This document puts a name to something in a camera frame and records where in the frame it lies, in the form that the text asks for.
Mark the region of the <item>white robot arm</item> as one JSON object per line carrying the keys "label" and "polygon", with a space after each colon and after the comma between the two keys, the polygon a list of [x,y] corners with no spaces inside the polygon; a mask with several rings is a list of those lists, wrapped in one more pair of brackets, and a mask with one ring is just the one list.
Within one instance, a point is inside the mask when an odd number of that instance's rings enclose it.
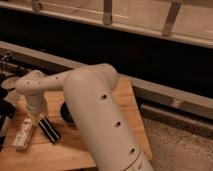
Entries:
{"label": "white robot arm", "polygon": [[20,78],[15,89],[34,116],[46,107],[46,91],[62,90],[99,171],[154,171],[112,96],[117,83],[117,71],[98,64],[51,76],[34,70]]}

